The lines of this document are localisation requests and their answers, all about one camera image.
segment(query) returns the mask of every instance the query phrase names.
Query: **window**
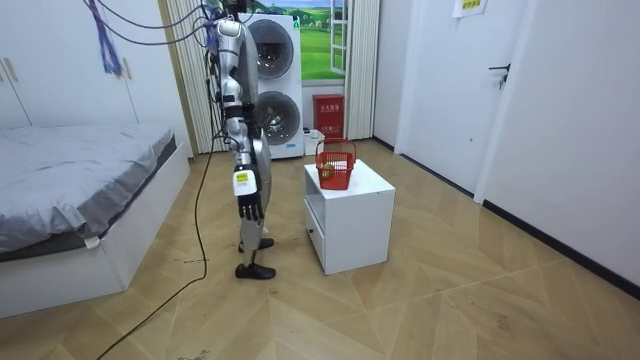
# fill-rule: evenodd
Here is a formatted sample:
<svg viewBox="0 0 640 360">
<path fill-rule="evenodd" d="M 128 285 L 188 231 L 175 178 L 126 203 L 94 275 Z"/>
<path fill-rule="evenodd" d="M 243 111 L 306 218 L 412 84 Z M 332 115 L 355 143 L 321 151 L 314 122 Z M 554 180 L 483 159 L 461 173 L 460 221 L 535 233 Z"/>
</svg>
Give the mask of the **window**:
<svg viewBox="0 0 640 360">
<path fill-rule="evenodd" d="M 331 71 L 344 75 L 347 60 L 348 0 L 331 0 Z"/>
</svg>

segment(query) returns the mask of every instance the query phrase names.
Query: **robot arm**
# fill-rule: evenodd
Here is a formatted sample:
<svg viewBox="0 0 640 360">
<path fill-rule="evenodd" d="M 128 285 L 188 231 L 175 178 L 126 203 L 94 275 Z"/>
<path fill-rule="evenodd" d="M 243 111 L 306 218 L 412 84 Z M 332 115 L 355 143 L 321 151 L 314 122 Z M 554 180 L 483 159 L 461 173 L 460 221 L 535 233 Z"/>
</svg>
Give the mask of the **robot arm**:
<svg viewBox="0 0 640 360">
<path fill-rule="evenodd" d="M 262 182 L 252 141 L 261 131 L 253 118 L 258 83 L 255 44 L 244 24 L 226 19 L 218 22 L 216 38 L 226 131 L 235 154 L 234 194 L 240 217 L 260 221 L 264 218 Z"/>
<path fill-rule="evenodd" d="M 246 47 L 245 29 L 241 23 L 222 20 L 216 28 L 218 39 L 218 58 L 220 61 L 220 91 L 227 123 L 227 133 L 234 141 L 231 143 L 235 152 L 236 165 L 251 164 L 251 142 L 244 119 L 243 89 L 251 86 L 249 79 L 240 78 L 238 69 L 240 53 Z"/>
</svg>

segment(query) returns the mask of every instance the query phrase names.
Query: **baseboard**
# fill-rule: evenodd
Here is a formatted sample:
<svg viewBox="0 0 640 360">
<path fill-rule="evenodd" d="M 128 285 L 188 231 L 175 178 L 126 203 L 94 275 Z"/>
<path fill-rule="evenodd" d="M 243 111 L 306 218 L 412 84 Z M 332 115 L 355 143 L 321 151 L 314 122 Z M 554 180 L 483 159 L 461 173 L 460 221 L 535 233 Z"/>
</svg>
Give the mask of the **baseboard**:
<svg viewBox="0 0 640 360">
<path fill-rule="evenodd" d="M 501 218 L 505 219 L 506 221 L 510 222 L 511 224 L 517 226 L 527 234 L 540 240 L 542 243 L 546 244 L 547 246 L 559 252 L 560 254 L 566 256 L 567 258 L 573 260 L 577 264 L 581 265 L 582 267 L 586 268 L 587 270 L 601 277 L 603 280 L 610 283 L 611 285 L 617 287 L 618 289 L 624 291 L 625 293 L 640 300 L 640 286 L 618 275 L 617 273 L 613 272 L 611 269 L 605 267 L 602 264 L 599 264 L 595 260 L 582 254 L 578 250 L 570 247 L 569 245 L 563 243 L 562 241 L 536 228 L 535 226 L 529 224 L 528 222 L 520 219 L 519 217 L 513 215 L 512 213 L 492 203 L 491 201 L 485 200 L 482 203 L 482 206 L 484 206 L 494 214 L 500 216 Z"/>
<path fill-rule="evenodd" d="M 465 194 L 465 195 L 467 195 L 468 197 L 470 197 L 470 198 L 472 198 L 472 199 L 473 199 L 473 193 L 472 193 L 471 191 L 469 191 L 469 190 L 467 190 L 467 189 L 465 189 L 465 188 L 461 187 L 460 185 L 458 185 L 458 184 L 454 183 L 453 181 L 451 181 L 451 180 L 447 179 L 446 177 L 444 177 L 444 176 L 442 176 L 442 175 L 438 174 L 437 172 L 435 172 L 435 171 L 433 171 L 433 170 L 429 169 L 428 167 L 426 167 L 426 166 L 424 166 L 424 165 L 420 164 L 419 162 L 417 162 L 416 160 L 414 160 L 414 159 L 412 159 L 412 158 L 408 157 L 408 156 L 407 156 L 407 155 L 405 155 L 405 154 L 400 154 L 400 156 L 402 156 L 403 158 L 405 158 L 405 159 L 407 159 L 407 160 L 411 161 L 411 162 L 412 162 L 413 164 L 415 164 L 417 167 L 419 167 L 419 168 L 421 168 L 422 170 L 424 170 L 424 171 L 428 172 L 429 174 L 431 174 L 431 175 L 433 175 L 433 176 L 437 177 L 438 179 L 442 180 L 443 182 L 445 182 L 445 183 L 449 184 L 450 186 L 452 186 L 452 187 L 453 187 L 453 188 L 455 188 L 456 190 L 460 191 L 461 193 L 463 193 L 463 194 Z"/>
<path fill-rule="evenodd" d="M 388 142 L 386 142 L 386 141 L 384 141 L 384 140 L 380 139 L 379 137 L 374 136 L 374 137 L 373 137 L 373 140 L 377 141 L 377 142 L 378 142 L 378 144 L 380 144 L 380 145 L 382 145 L 382 146 L 386 147 L 387 149 L 389 149 L 389 150 L 391 150 L 391 151 L 395 151 L 395 149 L 396 149 L 395 147 L 393 147 L 393 145 L 391 145 L 391 144 L 389 144 Z"/>
</svg>

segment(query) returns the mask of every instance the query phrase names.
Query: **landscape picture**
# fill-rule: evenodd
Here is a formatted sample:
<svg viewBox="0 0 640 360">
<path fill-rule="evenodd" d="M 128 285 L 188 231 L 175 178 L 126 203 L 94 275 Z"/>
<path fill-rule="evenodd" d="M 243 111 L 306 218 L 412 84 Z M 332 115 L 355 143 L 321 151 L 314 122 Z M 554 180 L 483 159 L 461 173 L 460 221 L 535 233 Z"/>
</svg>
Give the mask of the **landscape picture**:
<svg viewBox="0 0 640 360">
<path fill-rule="evenodd" d="M 342 19 L 343 0 L 336 0 L 336 19 Z M 344 79 L 331 71 L 331 2 L 329 0 L 255 1 L 257 13 L 292 15 L 300 23 L 302 80 Z M 342 26 L 335 27 L 334 44 L 342 45 Z M 342 54 L 335 53 L 334 66 L 342 68 Z"/>
</svg>

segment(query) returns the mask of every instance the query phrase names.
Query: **red box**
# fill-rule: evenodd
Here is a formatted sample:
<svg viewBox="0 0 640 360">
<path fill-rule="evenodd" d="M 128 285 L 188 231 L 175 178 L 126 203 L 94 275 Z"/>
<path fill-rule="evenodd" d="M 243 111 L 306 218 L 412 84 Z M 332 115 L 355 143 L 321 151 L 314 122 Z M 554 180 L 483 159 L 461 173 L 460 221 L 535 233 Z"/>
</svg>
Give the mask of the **red box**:
<svg viewBox="0 0 640 360">
<path fill-rule="evenodd" d="M 313 95 L 313 115 L 314 127 L 325 137 L 343 137 L 343 95 Z"/>
</svg>

